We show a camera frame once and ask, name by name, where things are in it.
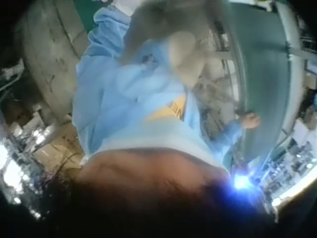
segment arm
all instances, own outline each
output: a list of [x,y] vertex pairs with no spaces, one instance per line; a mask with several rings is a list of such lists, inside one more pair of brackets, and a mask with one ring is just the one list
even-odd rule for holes
[[252,129],[260,125],[261,118],[255,113],[248,113],[242,116],[239,120],[230,122],[223,132],[210,142],[209,147],[215,157],[223,160],[231,147],[237,143],[242,136],[243,129]]
[[124,36],[129,29],[131,18],[114,6],[103,7],[94,15],[97,28],[88,39],[90,45],[85,56],[104,56],[118,59],[124,50]]
[[243,127],[239,121],[230,122],[222,133],[208,145],[216,159],[222,161],[232,146],[240,139],[242,133]]

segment fluorescent light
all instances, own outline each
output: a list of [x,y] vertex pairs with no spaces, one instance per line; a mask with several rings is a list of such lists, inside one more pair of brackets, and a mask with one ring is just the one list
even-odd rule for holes
[[35,210],[30,210],[30,213],[36,218],[36,219],[40,219],[41,218],[41,214],[36,212]]
[[33,132],[33,136],[38,136],[39,134],[40,134],[39,130],[35,130],[35,131]]
[[0,170],[4,167],[4,165],[6,164],[7,161],[7,157],[8,157],[8,151],[5,148],[4,145],[0,145]]
[[21,204],[21,200],[20,200],[20,198],[18,198],[18,197],[15,197],[15,198],[14,198],[14,202],[15,202],[16,204]]
[[294,197],[317,179],[317,166],[315,166],[305,177],[303,177],[296,185],[291,187],[285,193],[280,195],[280,199],[284,200],[287,197]]
[[22,179],[24,181],[30,181],[30,177],[28,175],[23,175]]
[[41,144],[43,141],[45,141],[45,137],[43,135],[40,135],[37,140],[36,140],[36,143],[39,145]]
[[272,201],[272,206],[273,207],[277,207],[277,206],[279,206],[281,204],[281,202],[282,202],[282,200],[279,197],[277,197],[276,199],[274,199]]

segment blue light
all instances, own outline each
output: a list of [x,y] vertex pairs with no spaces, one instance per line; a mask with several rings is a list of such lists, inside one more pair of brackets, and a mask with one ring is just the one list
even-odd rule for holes
[[236,189],[246,189],[250,187],[251,183],[248,176],[236,175],[234,180],[234,186]]

